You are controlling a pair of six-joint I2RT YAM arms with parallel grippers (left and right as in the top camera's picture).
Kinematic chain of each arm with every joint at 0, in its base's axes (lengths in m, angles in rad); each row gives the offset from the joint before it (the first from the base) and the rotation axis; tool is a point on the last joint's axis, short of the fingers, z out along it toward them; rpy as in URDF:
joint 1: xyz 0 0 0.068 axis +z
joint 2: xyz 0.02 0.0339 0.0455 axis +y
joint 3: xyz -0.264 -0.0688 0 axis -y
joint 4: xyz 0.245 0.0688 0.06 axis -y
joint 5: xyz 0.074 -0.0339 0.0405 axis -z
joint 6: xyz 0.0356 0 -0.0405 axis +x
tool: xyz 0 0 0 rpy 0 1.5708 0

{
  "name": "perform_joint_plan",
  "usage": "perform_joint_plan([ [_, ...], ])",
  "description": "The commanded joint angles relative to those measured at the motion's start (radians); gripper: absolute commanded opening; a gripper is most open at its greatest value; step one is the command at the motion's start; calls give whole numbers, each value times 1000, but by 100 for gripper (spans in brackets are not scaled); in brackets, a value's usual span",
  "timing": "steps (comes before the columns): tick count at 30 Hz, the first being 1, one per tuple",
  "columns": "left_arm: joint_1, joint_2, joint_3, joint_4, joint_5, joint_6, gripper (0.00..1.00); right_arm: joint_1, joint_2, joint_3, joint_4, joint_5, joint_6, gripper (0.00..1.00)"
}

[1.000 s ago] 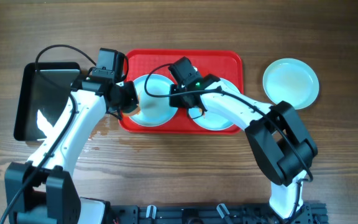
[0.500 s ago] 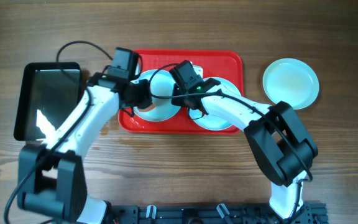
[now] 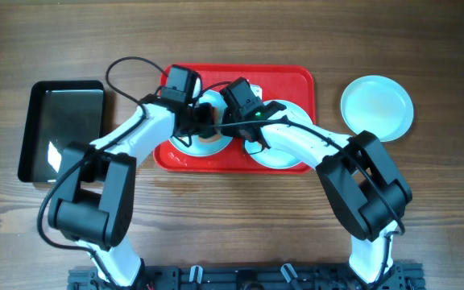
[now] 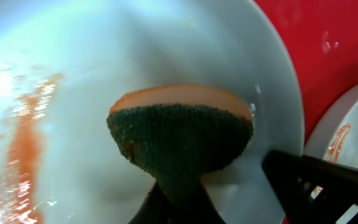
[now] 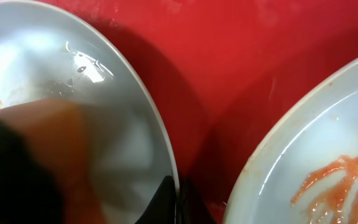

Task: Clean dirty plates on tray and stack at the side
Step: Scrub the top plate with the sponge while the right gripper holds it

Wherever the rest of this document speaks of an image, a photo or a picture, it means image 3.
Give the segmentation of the orange green scrubbing sponge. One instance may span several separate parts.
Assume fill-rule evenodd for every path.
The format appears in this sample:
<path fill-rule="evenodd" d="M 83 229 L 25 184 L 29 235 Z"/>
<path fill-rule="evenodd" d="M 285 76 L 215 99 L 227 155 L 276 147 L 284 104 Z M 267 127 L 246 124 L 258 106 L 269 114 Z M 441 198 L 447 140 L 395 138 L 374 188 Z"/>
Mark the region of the orange green scrubbing sponge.
<path fill-rule="evenodd" d="M 217 124 L 219 117 L 216 113 L 212 113 L 202 121 L 202 128 L 198 134 L 199 139 L 204 143 L 212 143 L 221 138 L 220 133 L 213 126 Z"/>

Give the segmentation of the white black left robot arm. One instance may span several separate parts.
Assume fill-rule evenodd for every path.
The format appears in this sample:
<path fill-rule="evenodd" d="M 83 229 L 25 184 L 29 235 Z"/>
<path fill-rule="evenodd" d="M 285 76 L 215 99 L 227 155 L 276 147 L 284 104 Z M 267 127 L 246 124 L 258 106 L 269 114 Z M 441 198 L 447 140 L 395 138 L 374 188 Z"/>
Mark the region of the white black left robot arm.
<path fill-rule="evenodd" d="M 91 143 L 63 152 L 57 182 L 39 207 L 37 230 L 50 246 L 43 224 L 86 252 L 95 269 L 87 284 L 97 289 L 148 289 L 144 261 L 126 235 L 134 211 L 137 167 L 172 136 L 208 135 L 221 123 L 226 103 L 216 93 L 175 101 L 148 95 L 120 127 Z"/>

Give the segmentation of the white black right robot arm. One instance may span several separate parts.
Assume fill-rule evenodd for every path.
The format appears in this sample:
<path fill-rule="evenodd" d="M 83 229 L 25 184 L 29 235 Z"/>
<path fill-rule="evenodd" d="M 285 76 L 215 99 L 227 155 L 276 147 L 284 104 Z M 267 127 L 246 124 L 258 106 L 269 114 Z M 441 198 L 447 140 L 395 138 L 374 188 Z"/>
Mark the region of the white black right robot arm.
<path fill-rule="evenodd" d="M 335 217 L 352 237 L 350 268 L 371 288 L 382 285 L 392 266 L 392 240 L 405 232 L 402 217 L 412 192 L 374 134 L 324 130 L 278 101 L 247 114 L 229 107 L 220 128 L 314 168 Z"/>

